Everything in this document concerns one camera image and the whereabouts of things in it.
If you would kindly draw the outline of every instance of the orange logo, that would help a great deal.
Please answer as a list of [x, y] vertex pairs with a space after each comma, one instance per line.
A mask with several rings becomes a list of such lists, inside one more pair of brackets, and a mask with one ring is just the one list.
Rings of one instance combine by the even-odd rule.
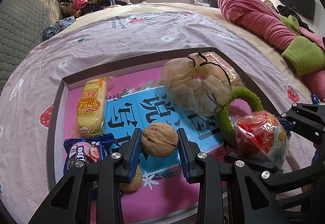
[[89, 113], [100, 108], [100, 102], [97, 99], [89, 99], [85, 101], [79, 101], [77, 112]]

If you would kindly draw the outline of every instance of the red candy package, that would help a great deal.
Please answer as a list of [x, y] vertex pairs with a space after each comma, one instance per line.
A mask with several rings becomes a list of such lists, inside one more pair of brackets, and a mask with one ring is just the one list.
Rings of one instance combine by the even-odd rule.
[[236, 142], [242, 156], [267, 157], [281, 168], [289, 144], [287, 132], [277, 118], [267, 111], [254, 112], [234, 120]]

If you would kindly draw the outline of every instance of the rolled pink clothing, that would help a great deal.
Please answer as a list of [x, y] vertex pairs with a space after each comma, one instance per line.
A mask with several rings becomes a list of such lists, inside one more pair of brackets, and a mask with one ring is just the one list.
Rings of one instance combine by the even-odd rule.
[[303, 75], [302, 80], [312, 93], [315, 93], [322, 102], [325, 101], [325, 69]]
[[300, 31], [301, 35], [303, 35], [303, 36], [307, 37], [309, 40], [317, 43], [319, 45], [319, 47], [321, 47], [325, 50], [323, 37], [321, 37], [317, 34], [311, 33], [303, 27], [299, 27], [299, 31]]
[[87, 5], [88, 1], [87, 0], [74, 0], [74, 7], [77, 10], [81, 10]]
[[261, 0], [219, 0], [218, 5], [228, 21], [245, 27], [280, 51], [297, 37]]

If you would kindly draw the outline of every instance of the walnut shell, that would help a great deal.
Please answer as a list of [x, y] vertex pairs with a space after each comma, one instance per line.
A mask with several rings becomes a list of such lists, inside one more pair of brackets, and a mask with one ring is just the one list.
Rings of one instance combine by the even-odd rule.
[[136, 168], [135, 177], [132, 179], [131, 183], [129, 184], [120, 183], [120, 189], [128, 192], [137, 191], [141, 187], [141, 184], [142, 184], [142, 173], [140, 167], [138, 166]]
[[167, 123], [155, 122], [142, 132], [141, 142], [147, 154], [156, 158], [171, 156], [178, 145], [178, 134]]

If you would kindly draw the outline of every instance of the beige mattress cover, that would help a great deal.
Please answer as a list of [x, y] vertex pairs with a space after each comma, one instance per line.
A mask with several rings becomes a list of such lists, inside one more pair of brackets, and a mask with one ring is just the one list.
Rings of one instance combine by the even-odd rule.
[[306, 85], [300, 80], [300, 78], [296, 77], [292, 70], [285, 63], [281, 54], [274, 47], [270, 46], [263, 39], [257, 37], [253, 33], [247, 31], [246, 29], [227, 21], [221, 11], [215, 8], [194, 6], [185, 3], [143, 3], [136, 5], [127, 5], [122, 7], [114, 7], [111, 9], [106, 9], [103, 11], [98, 11], [92, 14], [87, 14], [83, 17], [80, 17], [65, 29], [62, 33], [68, 33], [74, 29], [77, 29], [81, 26], [87, 25], [89, 23], [98, 22], [101, 20], [106, 20], [115, 16], [125, 16], [125, 15], [138, 15], [143, 13], [163, 13], [163, 12], [180, 12], [180, 11], [188, 11], [193, 13], [198, 13], [203, 16], [209, 17], [223, 26], [227, 27], [229, 30], [236, 32], [243, 38], [247, 39], [251, 44], [256, 46], [262, 53], [264, 53], [285, 75], [287, 75], [293, 85], [298, 88], [301, 93], [308, 100], [308, 103], [311, 103], [311, 93]]

